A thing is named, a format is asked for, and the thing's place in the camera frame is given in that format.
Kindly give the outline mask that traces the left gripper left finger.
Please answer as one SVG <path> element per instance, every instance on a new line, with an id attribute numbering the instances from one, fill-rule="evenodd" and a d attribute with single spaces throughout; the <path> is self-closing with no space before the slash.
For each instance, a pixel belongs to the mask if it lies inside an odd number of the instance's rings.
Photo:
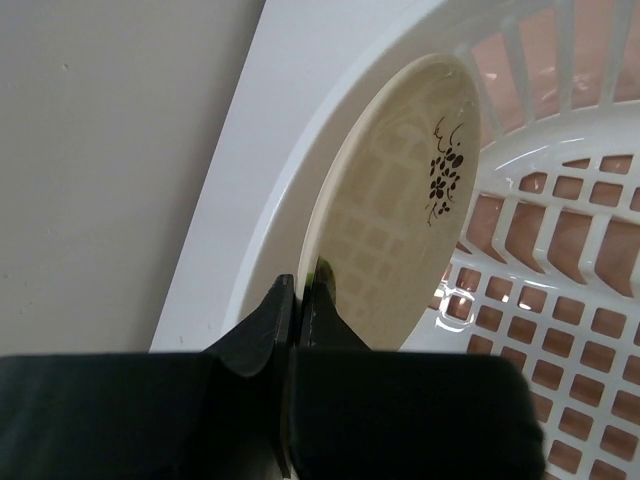
<path id="1" fill-rule="evenodd" d="M 279 344 L 287 349 L 296 312 L 294 277 L 279 275 L 261 303 L 224 336 L 203 351 L 218 359 L 232 374 L 259 374 Z"/>

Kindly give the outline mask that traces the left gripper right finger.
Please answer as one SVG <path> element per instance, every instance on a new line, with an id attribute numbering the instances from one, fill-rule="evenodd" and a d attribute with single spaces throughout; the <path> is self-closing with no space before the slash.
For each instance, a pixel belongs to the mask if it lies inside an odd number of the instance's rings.
<path id="1" fill-rule="evenodd" d="M 307 275 L 298 327 L 301 349 L 333 348 L 370 351 L 337 311 L 336 275 L 329 262 L 318 259 L 315 270 Z"/>

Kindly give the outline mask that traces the cream floral plate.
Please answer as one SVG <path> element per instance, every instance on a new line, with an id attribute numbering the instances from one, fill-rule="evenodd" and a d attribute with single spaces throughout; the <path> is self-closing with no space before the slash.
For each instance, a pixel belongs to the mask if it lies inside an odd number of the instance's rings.
<path id="1" fill-rule="evenodd" d="M 338 315 L 374 350 L 399 349 L 456 248 L 477 175 L 480 101 L 456 57 L 430 54 L 373 97 L 322 183 L 296 292 L 335 282 Z"/>

